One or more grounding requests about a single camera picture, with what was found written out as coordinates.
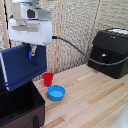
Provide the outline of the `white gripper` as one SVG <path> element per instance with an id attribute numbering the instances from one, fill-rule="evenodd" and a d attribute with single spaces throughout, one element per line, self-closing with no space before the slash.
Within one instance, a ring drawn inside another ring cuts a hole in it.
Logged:
<path id="1" fill-rule="evenodd" d="M 18 25 L 14 19 L 10 19 L 8 34 L 10 40 L 30 43 L 29 60 L 34 66 L 39 66 L 35 62 L 37 45 L 51 43 L 52 24 L 49 20 L 29 20 L 26 25 Z"/>

